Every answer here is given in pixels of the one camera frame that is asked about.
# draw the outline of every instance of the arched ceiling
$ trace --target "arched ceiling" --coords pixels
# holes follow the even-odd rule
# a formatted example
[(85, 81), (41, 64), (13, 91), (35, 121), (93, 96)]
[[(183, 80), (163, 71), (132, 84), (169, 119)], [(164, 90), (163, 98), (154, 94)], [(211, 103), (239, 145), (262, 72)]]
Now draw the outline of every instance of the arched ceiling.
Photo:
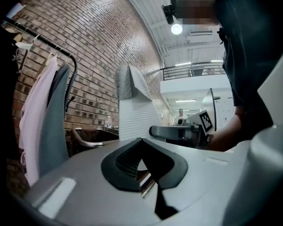
[[(217, 26), (200, 28), (184, 24), (179, 35), (171, 33), (171, 25), (166, 21), (161, 6), (170, 0), (130, 0), (145, 22), (157, 46), (165, 67), (185, 62), (205, 62), (221, 60), (224, 46), (217, 34)], [(211, 30), (210, 36), (190, 36), (190, 31)]]

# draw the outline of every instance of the air vent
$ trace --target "air vent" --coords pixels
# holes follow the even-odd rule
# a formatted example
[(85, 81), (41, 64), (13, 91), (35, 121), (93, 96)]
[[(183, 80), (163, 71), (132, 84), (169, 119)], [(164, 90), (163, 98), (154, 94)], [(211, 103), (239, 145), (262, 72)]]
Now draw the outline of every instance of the air vent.
[(200, 35), (213, 35), (213, 31), (212, 30), (190, 31), (190, 36), (200, 36)]
[(196, 30), (190, 31), (190, 36), (187, 37), (190, 43), (211, 42), (213, 39), (212, 30)]

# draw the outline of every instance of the pink garment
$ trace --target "pink garment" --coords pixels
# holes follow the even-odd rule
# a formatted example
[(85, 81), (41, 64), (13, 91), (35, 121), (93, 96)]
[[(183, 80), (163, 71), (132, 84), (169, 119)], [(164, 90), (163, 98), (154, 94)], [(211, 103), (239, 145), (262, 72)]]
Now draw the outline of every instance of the pink garment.
[(32, 186), (39, 179), (38, 159), (39, 143), (47, 100), (53, 77), (57, 70), (57, 58), (54, 56), (43, 74), (33, 85), (25, 104), (22, 107), (20, 121), (19, 147), (24, 149), (21, 161), (26, 164), (26, 179)]

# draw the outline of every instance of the clothing rack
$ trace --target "clothing rack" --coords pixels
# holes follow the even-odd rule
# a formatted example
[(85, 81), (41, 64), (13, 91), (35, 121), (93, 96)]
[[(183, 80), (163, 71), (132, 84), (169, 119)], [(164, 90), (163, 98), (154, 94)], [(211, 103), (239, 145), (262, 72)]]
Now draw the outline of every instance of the clothing rack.
[(53, 42), (51, 42), (51, 41), (50, 41), (49, 39), (47, 39), (46, 37), (44, 37), (44, 36), (38, 34), (38, 33), (35, 32), (34, 30), (30, 29), (29, 27), (24, 26), (23, 24), (21, 24), (21, 23), (15, 21), (15, 20), (13, 20), (13, 19), (11, 19), (11, 18), (8, 18), (8, 17), (6, 17), (5, 20), (6, 20), (9, 24), (15, 26), (15, 27), (18, 28), (18, 29), (23, 30), (25, 33), (27, 33), (27, 34), (29, 34), (29, 35), (35, 37), (36, 39), (38, 39), (38, 40), (40, 40), (41, 42), (47, 44), (48, 46), (50, 46), (50, 47), (52, 47), (52, 48), (58, 50), (59, 53), (62, 53), (63, 55), (66, 55), (68, 58), (71, 58), (71, 59), (72, 59), (72, 61), (74, 62), (74, 65), (75, 65), (75, 70), (74, 70), (74, 72), (73, 72), (73, 74), (72, 74), (72, 76), (71, 76), (70, 82), (69, 82), (68, 87), (67, 87), (67, 90), (66, 90), (66, 95), (65, 95), (65, 105), (66, 105), (66, 111), (67, 111), (69, 103), (70, 103), (72, 100), (74, 100), (74, 98), (75, 98), (75, 96), (72, 96), (72, 98), (68, 101), (68, 96), (69, 96), (69, 94), (70, 94), (70, 90), (71, 90), (71, 88), (72, 88), (72, 85), (73, 85), (73, 83), (74, 83), (74, 80), (75, 80), (75, 77), (76, 77), (76, 74), (77, 74), (77, 63), (76, 63), (75, 57), (74, 57), (72, 54), (70, 54), (69, 52), (67, 52), (66, 50), (64, 50), (63, 48), (61, 48), (60, 46), (58, 46), (58, 45), (54, 44)]

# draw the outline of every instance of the railing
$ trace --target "railing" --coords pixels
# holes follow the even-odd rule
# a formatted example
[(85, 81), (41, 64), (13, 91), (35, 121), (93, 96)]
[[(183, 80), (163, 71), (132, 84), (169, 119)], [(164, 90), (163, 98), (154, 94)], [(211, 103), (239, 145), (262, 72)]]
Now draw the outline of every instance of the railing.
[(173, 80), (202, 75), (225, 74), (221, 63), (198, 62), (191, 65), (172, 66), (161, 69), (163, 80)]

